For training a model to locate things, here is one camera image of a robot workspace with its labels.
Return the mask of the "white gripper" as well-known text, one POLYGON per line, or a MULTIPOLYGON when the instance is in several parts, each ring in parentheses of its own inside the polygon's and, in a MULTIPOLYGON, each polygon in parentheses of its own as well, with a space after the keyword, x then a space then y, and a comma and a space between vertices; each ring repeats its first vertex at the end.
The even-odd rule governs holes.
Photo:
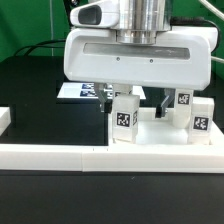
POLYGON ((156 118, 166 115, 174 89, 209 85, 218 28, 203 20, 172 20, 172 3, 98 0, 71 11, 64 73, 72 81, 95 83, 103 113, 112 112, 105 83, 165 88, 156 118))

